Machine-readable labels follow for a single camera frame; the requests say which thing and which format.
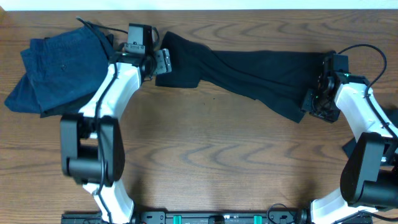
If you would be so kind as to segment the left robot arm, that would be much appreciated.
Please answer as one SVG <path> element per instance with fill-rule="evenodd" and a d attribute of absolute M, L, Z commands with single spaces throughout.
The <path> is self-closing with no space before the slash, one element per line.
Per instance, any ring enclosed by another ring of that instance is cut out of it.
<path fill-rule="evenodd" d="M 124 187 L 125 152 L 120 119 L 146 80 L 172 70 L 168 49 L 158 48 L 156 27 L 129 24 L 127 41 L 109 56 L 108 72 L 92 99 L 60 120 L 62 171 L 90 193 L 100 211 L 65 213 L 62 223 L 139 223 Z"/>

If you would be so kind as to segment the black t-shirt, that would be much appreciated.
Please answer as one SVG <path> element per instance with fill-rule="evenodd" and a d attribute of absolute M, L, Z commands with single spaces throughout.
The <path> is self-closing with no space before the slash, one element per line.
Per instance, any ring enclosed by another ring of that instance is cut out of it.
<path fill-rule="evenodd" d="M 172 71 L 157 75 L 155 84 L 196 88 L 207 81 L 233 93 L 259 100 L 281 116 L 299 123 L 301 105 L 315 88 L 329 52 L 236 52 L 211 50 L 172 32 L 161 47 L 168 49 Z"/>

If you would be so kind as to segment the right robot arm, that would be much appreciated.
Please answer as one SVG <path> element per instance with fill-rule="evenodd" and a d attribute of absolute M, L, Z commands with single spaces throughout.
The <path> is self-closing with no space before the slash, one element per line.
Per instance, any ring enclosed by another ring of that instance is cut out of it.
<path fill-rule="evenodd" d="M 301 109 L 329 123 L 343 114 L 356 144 L 339 188 L 312 201 L 299 223 L 371 223 L 380 211 L 397 208 L 397 128 L 370 82 L 349 72 L 347 56 L 324 59 L 318 85 L 307 91 Z"/>

